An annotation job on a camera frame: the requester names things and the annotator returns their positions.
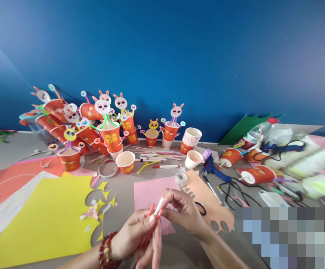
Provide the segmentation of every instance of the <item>woman's left hand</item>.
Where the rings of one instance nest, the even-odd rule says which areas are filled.
[[[142,269],[152,262],[152,269],[158,269],[161,259],[161,222],[158,221],[152,239],[146,248],[139,248],[141,237],[155,226],[154,215],[146,218],[149,209],[139,210],[131,215],[120,232],[111,241],[112,260],[124,260],[132,254],[140,257],[136,269]]]

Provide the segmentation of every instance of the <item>blue glue gun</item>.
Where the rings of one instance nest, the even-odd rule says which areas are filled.
[[[217,167],[214,165],[214,158],[212,155],[208,157],[205,161],[205,166],[203,167],[203,170],[207,173],[214,173],[216,176],[221,178],[223,181],[231,182],[232,178],[230,176],[225,175],[220,170],[217,169]]]

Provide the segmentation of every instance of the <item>beaded bracelet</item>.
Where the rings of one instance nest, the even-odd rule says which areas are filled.
[[[115,262],[110,259],[111,240],[116,234],[117,232],[109,234],[108,236],[104,237],[101,242],[99,249],[99,261],[101,269],[115,269],[121,264],[121,261]]]

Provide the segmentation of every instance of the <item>table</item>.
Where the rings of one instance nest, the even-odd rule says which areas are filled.
[[[34,150],[41,149],[46,150],[47,147],[32,133],[16,133],[7,138],[10,143],[0,142],[0,169],[7,168],[16,161],[19,161],[23,157],[31,154]],[[174,142],[173,146],[180,146],[181,142]],[[139,145],[141,147],[146,147],[146,142],[141,140]],[[162,146],[161,141],[156,143],[156,146]],[[228,146],[219,146],[213,144],[200,143],[202,148],[210,148],[211,150],[218,151],[221,154],[222,150],[226,149]],[[31,158],[39,158],[43,155],[37,155]],[[98,164],[96,162],[88,163],[88,160],[92,160],[99,155],[97,153],[89,154],[86,158],[84,168],[96,171]],[[167,161],[164,164],[176,164],[182,161]],[[151,168],[144,169],[139,175],[136,172],[142,167],[144,163],[135,162],[134,173],[131,175],[124,175],[118,172],[116,176],[105,179],[104,181],[109,182],[109,188],[112,189],[111,197],[116,195],[116,202],[118,206],[114,209],[110,209],[104,218],[104,234],[107,235],[110,232],[121,229],[125,221],[130,217],[134,211],[134,182],[140,182],[142,180],[150,180],[163,178],[168,176],[173,176],[177,169],[168,170],[152,170]],[[234,168],[223,168],[222,172],[229,175],[237,177],[236,167],[247,167],[247,163],[240,161]],[[194,170],[202,170],[203,166],[200,165]],[[106,166],[106,169],[112,169],[112,166]],[[218,186],[222,183],[221,179],[213,174],[208,175],[208,179],[213,187]],[[248,188],[241,185],[244,192],[252,196],[256,201],[258,201],[262,206],[266,206],[262,199],[258,195],[258,188]],[[322,203],[319,201],[311,200],[306,198],[304,202],[310,207],[321,207]],[[161,268],[213,268],[207,255],[205,254],[203,248],[199,242],[191,235],[189,235],[183,228],[176,224],[173,224],[176,233],[165,235],[162,238],[162,257],[161,257]],[[226,243],[236,252],[236,254],[251,268],[268,268],[263,259],[255,252],[252,246],[247,242],[244,236],[237,230],[233,230],[231,233],[220,232],[219,235],[226,241]],[[57,268],[62,264],[73,259],[75,256],[62,257],[59,259],[48,260],[40,263],[34,263],[29,265],[18,266],[17,268],[31,268],[31,269],[45,269],[45,268]],[[124,262],[121,268],[130,268],[132,259]]]

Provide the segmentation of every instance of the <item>hand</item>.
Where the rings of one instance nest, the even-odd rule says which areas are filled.
[[[166,189],[162,197],[165,198],[162,203],[162,208],[165,208],[162,216],[179,224],[199,240],[206,237],[210,227],[201,216],[193,199],[187,193]],[[166,208],[170,203],[177,208],[178,212]]]
[[[146,218],[149,209],[139,210],[131,215],[120,232],[111,241],[112,260],[124,260],[132,254],[140,256],[136,269],[145,268],[152,262],[152,269],[158,269],[161,259],[161,222],[158,221],[152,239],[147,247],[139,248],[141,237],[155,226],[155,217]]]

